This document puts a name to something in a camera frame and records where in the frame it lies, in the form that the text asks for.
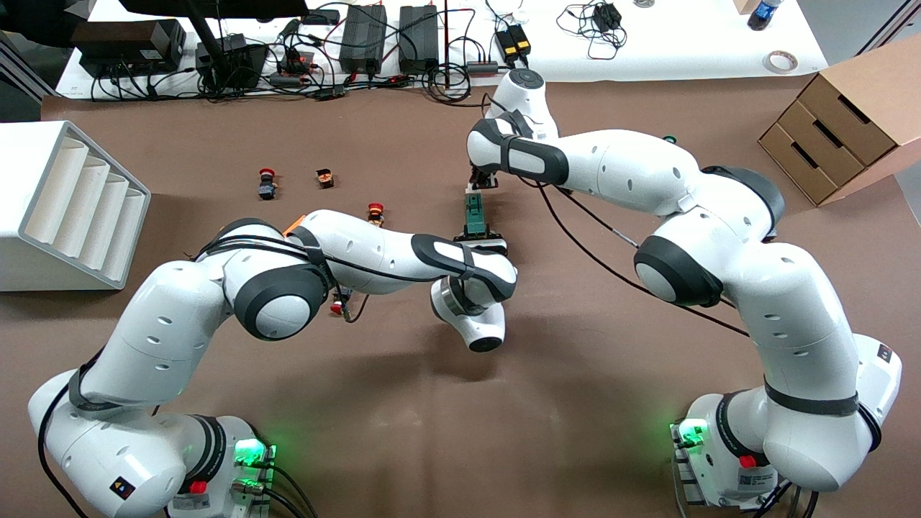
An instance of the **small white box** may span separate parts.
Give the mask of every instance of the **small white box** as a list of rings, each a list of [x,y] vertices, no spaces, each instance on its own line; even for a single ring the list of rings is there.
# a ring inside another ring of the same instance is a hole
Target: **small white box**
[[[149,204],[70,122],[0,124],[0,291],[124,288]]]

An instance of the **wooden drawer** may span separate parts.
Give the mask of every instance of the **wooden drawer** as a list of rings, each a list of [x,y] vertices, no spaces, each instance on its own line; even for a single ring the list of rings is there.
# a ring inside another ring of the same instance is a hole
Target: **wooden drawer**
[[[799,101],[866,166],[895,147],[885,132],[822,76],[799,94]]]
[[[772,125],[758,142],[816,205],[837,190],[819,164],[787,135],[780,124]]]
[[[864,164],[847,150],[841,139],[799,101],[793,101],[777,123],[836,186],[843,186],[864,170]]]

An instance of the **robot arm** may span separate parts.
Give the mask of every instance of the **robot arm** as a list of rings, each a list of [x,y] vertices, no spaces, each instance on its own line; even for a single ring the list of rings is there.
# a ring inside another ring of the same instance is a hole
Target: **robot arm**
[[[853,334],[808,253],[764,243],[784,214],[776,186],[745,169],[701,170],[687,151],[636,132],[534,138],[538,121],[528,113],[542,112],[536,107],[546,102],[542,90],[514,74],[496,90],[501,110],[494,105],[468,136],[473,167],[662,218],[636,251],[640,281],[682,306],[728,298],[758,347],[763,387],[705,395],[674,427],[692,471],[685,488],[696,491],[688,500],[757,508],[778,471],[805,489],[839,489],[879,443],[901,361],[880,342]]]
[[[502,255],[425,234],[384,230],[317,211],[283,235],[258,219],[224,227],[194,261],[158,267],[135,292],[92,365],[45,383],[29,400],[36,433],[81,494],[107,516],[245,516],[252,499],[230,489],[256,477],[240,465],[260,443],[234,417],[160,414],[144,408],[177,397],[217,328],[231,315],[262,340],[300,332],[336,283],[386,294],[433,282],[435,314],[468,347],[505,336],[501,302],[517,272]],[[62,399],[46,418],[62,387]],[[264,444],[257,460],[268,454]]]

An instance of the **green light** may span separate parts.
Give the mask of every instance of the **green light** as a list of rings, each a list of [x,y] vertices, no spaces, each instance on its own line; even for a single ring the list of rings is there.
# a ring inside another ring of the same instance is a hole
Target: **green light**
[[[237,464],[250,465],[264,457],[265,445],[255,439],[244,439],[234,445],[234,461]]]
[[[706,421],[704,419],[685,419],[678,425],[678,434],[684,441],[685,448],[703,444],[705,433]]]

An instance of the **white table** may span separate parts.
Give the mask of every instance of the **white table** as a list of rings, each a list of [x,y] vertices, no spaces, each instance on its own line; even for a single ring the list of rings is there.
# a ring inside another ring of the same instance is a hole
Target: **white table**
[[[520,0],[490,0],[490,4],[500,14],[516,11]],[[656,0],[649,8],[634,5],[632,0],[612,0],[624,16],[623,26],[627,31],[626,45],[611,61],[593,61],[587,57],[589,43],[583,38],[561,31],[556,25],[556,18],[570,2],[566,0],[523,0],[521,18],[528,21],[523,24],[533,49],[529,56],[530,68],[538,71],[548,81],[554,82],[591,82],[602,80],[649,81],[675,79],[712,79],[727,77],[769,77],[775,73],[764,67],[764,57],[772,51],[786,51],[795,55],[799,66],[791,75],[810,74],[828,66],[815,37],[812,35],[806,19],[796,0],[787,0],[777,10],[767,29],[754,31],[748,28],[747,16],[741,16],[732,0]],[[321,2],[309,0],[308,6],[316,8]],[[398,26],[400,6],[422,6],[427,0],[383,0],[387,7],[388,23]],[[436,1],[439,9],[444,0]],[[345,6],[333,6],[344,16]],[[476,10],[470,30],[470,37],[485,47],[493,32],[493,15],[485,7],[484,0],[449,0],[449,8],[471,7]],[[448,27],[450,38],[463,34],[471,14],[457,12],[449,14]],[[151,19],[124,10],[118,0],[99,0],[89,19],[91,21],[125,21]],[[567,27],[575,22],[566,20]],[[261,24],[255,20],[224,20],[224,32],[242,32],[246,37],[257,41],[274,41],[288,19],[276,19]],[[209,19],[209,25],[215,35],[218,33],[217,21]],[[199,39],[187,19],[181,19],[182,26],[189,32],[181,59],[181,68],[193,66],[195,46]],[[312,33],[321,38],[326,37],[329,27],[307,26],[302,34]],[[343,28],[340,27],[330,37],[339,41]],[[396,36],[391,36],[385,49],[396,44]],[[593,55],[603,55],[610,49],[596,43]],[[338,49],[328,44],[327,51],[334,58]],[[493,59],[497,61],[498,51],[493,45]],[[467,55],[471,60],[477,58],[474,45],[467,45]],[[451,61],[461,63],[461,46],[456,43],[451,48]],[[64,69],[57,86],[62,95],[74,99],[89,99],[92,77],[79,65],[80,52],[74,51]],[[317,54],[315,62],[327,73],[327,83],[331,82],[331,67],[327,60]],[[382,76],[399,73],[398,53],[395,52],[385,62]],[[333,63],[337,72],[336,81],[341,82],[342,75],[338,64]],[[274,65],[266,63],[264,73],[274,72]],[[160,94],[175,95],[181,92],[196,91],[198,75],[194,72],[169,77],[158,87]],[[496,84],[498,78],[474,79],[474,85]],[[109,93],[116,88],[103,83]],[[127,79],[122,80],[122,87],[134,90]],[[97,99],[107,96],[95,88]]]

